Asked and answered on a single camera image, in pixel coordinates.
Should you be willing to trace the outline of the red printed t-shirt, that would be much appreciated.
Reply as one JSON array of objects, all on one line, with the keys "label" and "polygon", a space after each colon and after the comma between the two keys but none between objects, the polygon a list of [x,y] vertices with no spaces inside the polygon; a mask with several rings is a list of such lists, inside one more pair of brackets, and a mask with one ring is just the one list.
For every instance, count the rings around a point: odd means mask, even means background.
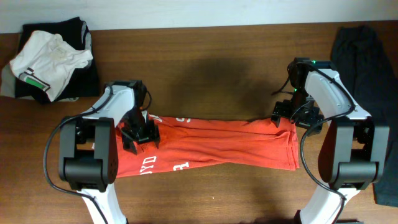
[{"label": "red printed t-shirt", "polygon": [[224,163],[272,169],[299,168],[296,127],[286,119],[220,121],[149,116],[159,127],[160,143],[123,148],[116,130],[119,167],[117,177],[173,172]]}]

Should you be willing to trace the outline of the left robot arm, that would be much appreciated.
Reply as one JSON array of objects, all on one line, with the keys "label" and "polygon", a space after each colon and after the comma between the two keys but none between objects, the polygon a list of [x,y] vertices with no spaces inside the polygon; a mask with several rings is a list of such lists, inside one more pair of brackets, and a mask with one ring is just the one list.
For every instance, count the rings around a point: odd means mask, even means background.
[{"label": "left robot arm", "polygon": [[158,127],[142,106],[149,91],[140,80],[108,83],[103,95],[60,126],[58,174],[83,198],[94,223],[127,223],[116,196],[119,168],[116,129],[122,148],[137,154],[140,144],[160,142]]}]

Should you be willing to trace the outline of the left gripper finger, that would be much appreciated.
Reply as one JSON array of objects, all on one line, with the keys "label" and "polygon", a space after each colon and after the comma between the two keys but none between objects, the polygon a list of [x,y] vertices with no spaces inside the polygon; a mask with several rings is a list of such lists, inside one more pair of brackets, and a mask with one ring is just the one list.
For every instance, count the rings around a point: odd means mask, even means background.
[{"label": "left gripper finger", "polygon": [[125,151],[133,153],[134,155],[137,154],[134,141],[130,140],[129,138],[127,138],[125,136],[123,136],[122,137],[122,144],[123,144],[123,149]]},{"label": "left gripper finger", "polygon": [[150,121],[151,125],[151,131],[152,131],[152,140],[156,146],[156,148],[159,148],[159,144],[160,144],[160,133],[159,133],[159,127],[158,125],[155,124],[154,120]]}]

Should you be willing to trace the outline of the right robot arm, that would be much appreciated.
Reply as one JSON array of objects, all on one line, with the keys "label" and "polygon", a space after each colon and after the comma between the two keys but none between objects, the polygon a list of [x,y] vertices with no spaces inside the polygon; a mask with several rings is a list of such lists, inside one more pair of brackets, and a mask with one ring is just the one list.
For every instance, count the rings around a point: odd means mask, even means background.
[{"label": "right robot arm", "polygon": [[303,163],[305,140],[329,126],[318,155],[320,178],[303,167],[317,188],[294,223],[338,223],[349,200],[382,177],[389,127],[355,101],[331,61],[295,58],[287,73],[292,97],[275,104],[271,121],[280,126],[285,118],[306,130],[299,144]]}]

